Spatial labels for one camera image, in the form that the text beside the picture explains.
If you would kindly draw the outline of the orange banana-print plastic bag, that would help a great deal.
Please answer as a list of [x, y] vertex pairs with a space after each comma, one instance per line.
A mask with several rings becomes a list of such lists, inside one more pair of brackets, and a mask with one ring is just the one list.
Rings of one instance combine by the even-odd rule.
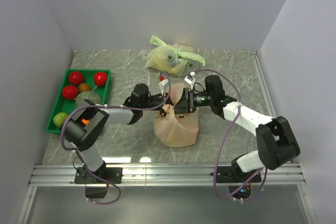
[[196, 143], [198, 134], [198, 112], [176, 114], [174, 106], [182, 97], [186, 84], [176, 83], [171, 87], [170, 98], [172, 105], [165, 104], [165, 116], [157, 113], [154, 117], [154, 133], [168, 147], [187, 147]]

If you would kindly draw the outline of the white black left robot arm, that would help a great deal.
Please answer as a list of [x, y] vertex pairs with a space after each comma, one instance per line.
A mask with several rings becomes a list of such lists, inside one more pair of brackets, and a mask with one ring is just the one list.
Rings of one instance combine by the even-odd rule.
[[93, 183], [106, 182], [108, 171], [96, 146], [98, 136], [106, 125], [136, 123], [143, 115], [143, 111], [161, 110], [168, 101], [168, 92], [151, 95], [149, 87], [137, 84], [131, 95], [119, 106], [95, 104], [84, 100], [83, 106], [75, 109], [61, 125], [61, 139], [66, 139], [73, 146], [87, 171], [87, 177]]

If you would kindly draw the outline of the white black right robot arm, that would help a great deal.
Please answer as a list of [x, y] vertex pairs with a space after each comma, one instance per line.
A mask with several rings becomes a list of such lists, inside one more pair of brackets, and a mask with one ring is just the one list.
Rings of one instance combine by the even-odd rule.
[[272, 118], [242, 105], [235, 98], [226, 95], [217, 75], [205, 78], [205, 90], [202, 92], [184, 88], [174, 112], [194, 113], [203, 106], [210, 107], [215, 115], [234, 122], [256, 137], [257, 150], [232, 160], [230, 172], [234, 181], [242, 182], [251, 172], [261, 168], [275, 170], [301, 153], [285, 117]]

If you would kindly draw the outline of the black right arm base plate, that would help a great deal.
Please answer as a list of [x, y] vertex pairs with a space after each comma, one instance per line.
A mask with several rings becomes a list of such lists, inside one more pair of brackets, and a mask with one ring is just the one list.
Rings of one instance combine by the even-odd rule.
[[232, 166], [219, 166], [217, 168], [216, 182], [219, 184], [244, 183], [254, 172], [257, 172], [257, 170], [244, 173], [239, 168]]

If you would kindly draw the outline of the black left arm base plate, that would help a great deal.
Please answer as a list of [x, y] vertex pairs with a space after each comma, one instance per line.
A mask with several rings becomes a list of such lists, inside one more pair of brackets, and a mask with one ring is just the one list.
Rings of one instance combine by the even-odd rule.
[[[108, 180], [114, 184], [120, 184], [122, 178], [123, 168], [121, 167], [107, 167], [102, 173], [96, 176]], [[100, 179], [92, 176], [84, 167], [78, 167], [74, 179], [75, 184], [103, 184]]]

